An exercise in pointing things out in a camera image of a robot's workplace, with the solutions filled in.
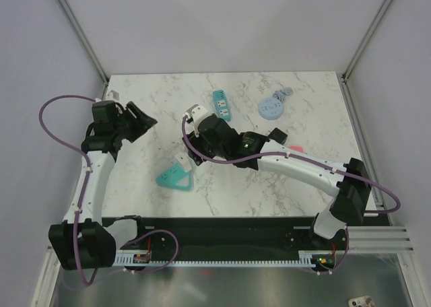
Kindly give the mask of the blue rectangular power strip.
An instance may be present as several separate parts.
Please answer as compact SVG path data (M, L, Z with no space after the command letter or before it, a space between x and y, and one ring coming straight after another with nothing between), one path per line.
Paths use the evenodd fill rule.
M213 91L213 103L217 117L226 122L230 122L232 120L232 113L228 99L223 90Z

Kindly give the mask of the white charger plug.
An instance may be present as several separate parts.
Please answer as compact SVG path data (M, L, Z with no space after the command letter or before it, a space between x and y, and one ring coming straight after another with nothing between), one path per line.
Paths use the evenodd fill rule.
M178 162L178 164L181 166L184 172L190 172L192 170L192 166L187 154L178 153L175 155L175 159Z

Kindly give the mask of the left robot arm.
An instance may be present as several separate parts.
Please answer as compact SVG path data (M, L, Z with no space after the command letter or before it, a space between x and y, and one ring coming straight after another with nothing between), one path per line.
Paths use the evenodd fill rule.
M82 163L72 202L62 222L48 231L51 246L68 271L111 267L118 249L126 243L142 248L148 239L136 216L118 217L103 226L102 206L123 141L133 143L157 121L133 102L122 106L113 100L95 101L92 118L76 149Z

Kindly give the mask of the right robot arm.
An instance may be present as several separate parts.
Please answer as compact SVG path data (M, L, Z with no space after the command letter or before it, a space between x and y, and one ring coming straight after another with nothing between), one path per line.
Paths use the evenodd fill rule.
M314 158L255 132L238 133L214 114L195 118L183 116L183 143L196 165L203 162L271 172L308 184L330 196L308 232L310 244L318 249L330 244L338 231L361 226L368 213L371 194L368 171L362 160L336 162Z

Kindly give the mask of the black cube charger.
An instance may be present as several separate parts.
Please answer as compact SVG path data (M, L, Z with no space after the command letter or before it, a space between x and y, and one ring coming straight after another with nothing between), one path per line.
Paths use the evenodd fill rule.
M278 129L278 128L274 128L270 134L268 134L268 138L270 140L274 140L277 143L284 145L287 141L288 138L288 134L283 132L282 130Z

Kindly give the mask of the teal triangular power strip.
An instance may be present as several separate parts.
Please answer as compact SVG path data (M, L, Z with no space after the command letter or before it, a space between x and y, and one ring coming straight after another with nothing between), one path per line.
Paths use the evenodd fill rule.
M193 188L193 175L191 171L185 172L183 167L176 163L156 177L156 184L167 189L191 191Z

